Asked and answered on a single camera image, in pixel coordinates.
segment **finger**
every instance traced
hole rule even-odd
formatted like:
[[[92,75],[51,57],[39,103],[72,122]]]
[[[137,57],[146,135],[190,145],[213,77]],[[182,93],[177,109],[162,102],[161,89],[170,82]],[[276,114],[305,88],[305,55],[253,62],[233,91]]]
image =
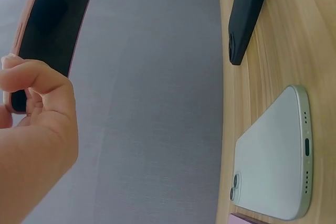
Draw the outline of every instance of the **finger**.
[[[2,69],[15,67],[16,65],[23,63],[23,61],[22,58],[14,54],[9,54],[1,58]]]
[[[0,129],[10,128],[12,125],[12,115],[4,105],[0,105]]]
[[[0,89],[16,92],[27,88],[32,88],[43,97],[46,111],[76,117],[72,84],[56,70],[36,61],[28,61],[0,71]]]
[[[29,126],[30,125],[30,116],[22,118],[22,120],[17,124],[17,126]]]
[[[28,61],[33,61],[33,62],[36,62],[38,64],[47,65],[45,62],[40,61],[40,60],[22,59],[21,57],[19,57],[17,55],[9,54],[9,55],[1,58],[2,69],[13,68],[17,65],[20,65],[20,64],[28,62]]]

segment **wooden surface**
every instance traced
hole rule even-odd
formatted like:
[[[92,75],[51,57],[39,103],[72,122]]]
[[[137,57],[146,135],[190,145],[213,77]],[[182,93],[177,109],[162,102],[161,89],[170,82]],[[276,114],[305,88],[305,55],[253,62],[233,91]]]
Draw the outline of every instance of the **wooden surface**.
[[[274,220],[230,204],[235,142],[289,84],[306,87],[314,148],[312,202],[291,224],[336,223],[336,0],[265,0],[241,66],[228,61],[233,0],[220,0],[224,57],[224,129],[217,224],[230,212]]]

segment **pink phone case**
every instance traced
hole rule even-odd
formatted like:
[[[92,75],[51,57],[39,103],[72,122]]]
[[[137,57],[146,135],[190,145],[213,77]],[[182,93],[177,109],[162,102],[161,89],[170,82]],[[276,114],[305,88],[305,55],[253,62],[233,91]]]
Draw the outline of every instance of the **pink phone case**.
[[[34,2],[35,2],[35,0],[27,0],[26,1],[26,4],[23,8],[23,11],[22,11],[20,19],[19,19],[14,43],[13,43],[12,48],[11,48],[11,53],[13,53],[15,55],[18,55],[18,56],[20,56],[19,55],[20,47],[21,47],[21,44],[22,44],[25,29],[26,29],[28,19],[30,17]],[[12,100],[12,94],[11,93],[4,92],[3,93],[3,98],[4,98],[4,104],[6,105],[6,107],[9,111],[11,111],[12,113],[16,113],[16,114],[24,114],[24,112],[17,112],[13,109],[12,103],[11,103],[11,100]]]
[[[230,214],[227,224],[267,224],[260,220],[242,214]]]

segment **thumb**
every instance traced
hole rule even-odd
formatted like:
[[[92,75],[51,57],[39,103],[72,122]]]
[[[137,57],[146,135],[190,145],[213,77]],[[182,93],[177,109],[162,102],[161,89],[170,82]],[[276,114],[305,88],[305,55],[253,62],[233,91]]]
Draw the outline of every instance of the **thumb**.
[[[2,69],[13,68],[19,64],[22,64],[24,59],[14,54],[9,54],[1,58]]]

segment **gray wall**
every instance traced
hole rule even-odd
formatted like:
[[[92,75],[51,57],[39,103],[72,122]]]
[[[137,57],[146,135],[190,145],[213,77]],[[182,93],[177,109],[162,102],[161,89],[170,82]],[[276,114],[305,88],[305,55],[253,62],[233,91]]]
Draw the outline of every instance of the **gray wall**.
[[[24,1],[0,0],[2,55]],[[25,224],[215,222],[220,24],[219,0],[91,0],[70,74],[79,159]]]

